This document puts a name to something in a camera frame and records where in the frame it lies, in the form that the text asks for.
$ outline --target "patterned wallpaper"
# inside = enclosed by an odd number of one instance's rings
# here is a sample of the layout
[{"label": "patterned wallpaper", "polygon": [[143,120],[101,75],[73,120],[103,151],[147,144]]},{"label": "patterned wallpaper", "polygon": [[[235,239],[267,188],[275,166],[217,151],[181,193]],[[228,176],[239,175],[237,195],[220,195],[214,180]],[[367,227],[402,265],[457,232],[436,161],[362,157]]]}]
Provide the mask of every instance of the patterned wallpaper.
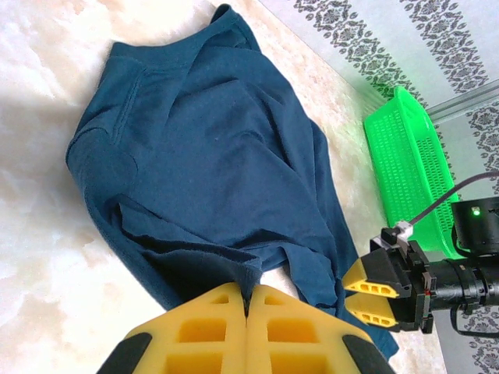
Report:
[{"label": "patterned wallpaper", "polygon": [[[359,92],[381,104],[404,86],[427,110],[499,82],[497,0],[260,0]],[[499,98],[435,125],[459,182],[499,168]],[[462,199],[499,195],[499,179]],[[436,313],[449,374],[499,374],[499,340],[462,337]],[[499,308],[475,312],[467,330],[499,330]]]},{"label": "patterned wallpaper", "polygon": [[426,108],[499,79],[495,0],[261,0],[358,91]]}]

